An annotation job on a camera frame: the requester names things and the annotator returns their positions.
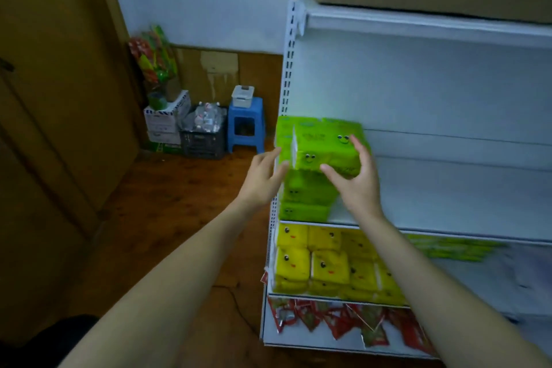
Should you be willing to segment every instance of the black plastic crate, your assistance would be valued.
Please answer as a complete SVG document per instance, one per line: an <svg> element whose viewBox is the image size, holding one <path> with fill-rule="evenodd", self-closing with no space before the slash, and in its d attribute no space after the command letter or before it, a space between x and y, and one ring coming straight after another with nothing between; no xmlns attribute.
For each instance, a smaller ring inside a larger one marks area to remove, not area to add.
<svg viewBox="0 0 552 368"><path fill-rule="evenodd" d="M181 131L180 138L184 155L199 159L222 159L226 152L227 121L228 113L226 113L223 125L217 133Z"/></svg>

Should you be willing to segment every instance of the shelving unit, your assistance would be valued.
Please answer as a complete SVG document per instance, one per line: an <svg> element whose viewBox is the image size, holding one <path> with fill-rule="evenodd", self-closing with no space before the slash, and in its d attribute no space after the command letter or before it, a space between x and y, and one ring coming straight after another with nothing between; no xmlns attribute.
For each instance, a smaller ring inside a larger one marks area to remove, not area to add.
<svg viewBox="0 0 552 368"><path fill-rule="evenodd" d="M552 27L313 0L290 0L287 13L279 113L361 122L384 210L401 231L552 253ZM277 210L274 200L271 241ZM358 228L340 201L327 222L312 223ZM506 252L436 263L552 353L552 304L520 287ZM276 295L270 285L266 294ZM278 335L265 314L267 345L365 351L360 339L334 341L321 326ZM404 348L369 351L424 356Z"/></svg>

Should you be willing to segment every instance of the blue plastic stool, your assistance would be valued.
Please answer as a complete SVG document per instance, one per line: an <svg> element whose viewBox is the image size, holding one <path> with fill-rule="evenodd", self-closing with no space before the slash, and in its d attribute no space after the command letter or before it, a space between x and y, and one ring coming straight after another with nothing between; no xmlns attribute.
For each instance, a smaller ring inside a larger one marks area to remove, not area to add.
<svg viewBox="0 0 552 368"><path fill-rule="evenodd" d="M253 145L257 147L257 154L265 151L265 114L263 100L253 97L250 108L238 108L232 104L228 108L228 151L232 152L234 145ZM255 135L237 135L236 118L252 118L255 125Z"/></svg>

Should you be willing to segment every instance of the wooden floor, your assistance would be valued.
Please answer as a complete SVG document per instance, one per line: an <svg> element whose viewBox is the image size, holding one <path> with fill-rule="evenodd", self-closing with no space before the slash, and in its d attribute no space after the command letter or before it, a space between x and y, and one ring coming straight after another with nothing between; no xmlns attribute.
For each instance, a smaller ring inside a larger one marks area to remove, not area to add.
<svg viewBox="0 0 552 368"><path fill-rule="evenodd" d="M236 196L253 151L236 148L221 161L144 154L105 206L102 232L61 316L101 316L137 281ZM269 209L240 235L183 344L184 366L441 366L434 361L269 348L259 341Z"/></svg>

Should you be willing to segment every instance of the forearm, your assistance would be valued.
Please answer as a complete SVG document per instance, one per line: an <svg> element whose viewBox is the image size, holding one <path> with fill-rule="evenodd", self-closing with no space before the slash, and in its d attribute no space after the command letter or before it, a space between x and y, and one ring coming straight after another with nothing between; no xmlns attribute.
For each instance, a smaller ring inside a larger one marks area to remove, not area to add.
<svg viewBox="0 0 552 368"><path fill-rule="evenodd" d="M61 366L171 366L197 309L254 211L231 203L123 296Z"/></svg>
<svg viewBox="0 0 552 368"><path fill-rule="evenodd" d="M435 266L387 220L356 216L449 367L549 367L503 316Z"/></svg>

